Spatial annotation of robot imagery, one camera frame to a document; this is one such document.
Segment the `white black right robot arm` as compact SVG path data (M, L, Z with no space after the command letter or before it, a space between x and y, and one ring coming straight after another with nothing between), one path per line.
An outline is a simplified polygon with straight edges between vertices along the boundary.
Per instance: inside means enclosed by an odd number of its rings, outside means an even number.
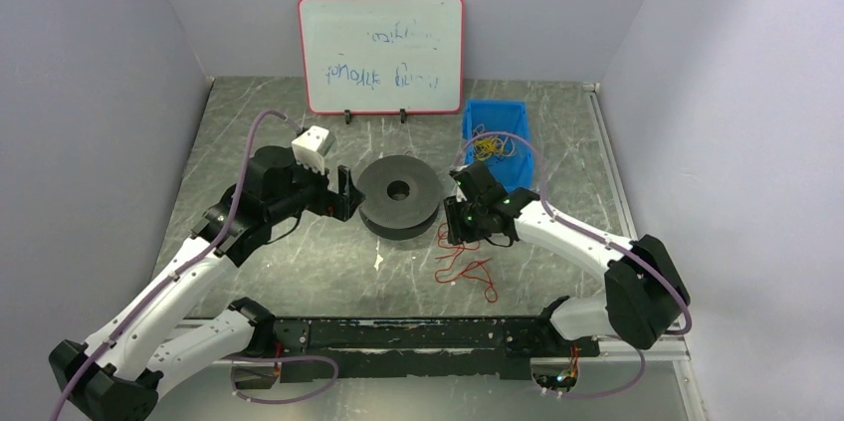
M674 322L688 314L690 295L658 238L600 231L556 210L530 189L507 190L481 162L450 175L456 192L443 207L451 244L494 244L501 237L509 245L531 244L602 284L598 295L562 297L542 311L537 322L551 339L613 336L647 350L662 336L675 334Z

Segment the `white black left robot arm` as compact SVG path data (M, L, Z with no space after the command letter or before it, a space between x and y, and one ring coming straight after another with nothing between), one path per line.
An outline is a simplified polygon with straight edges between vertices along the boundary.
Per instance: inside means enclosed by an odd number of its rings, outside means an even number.
M318 149L248 150L236 182L168 265L99 330L51 351L60 403L92 420L143 420L167 392L219 359L281 353L275 316L249 298L187 334L172 331L225 275L269 244L277 224L306 212L348 220L363 196L346 166L336 179L331 189Z

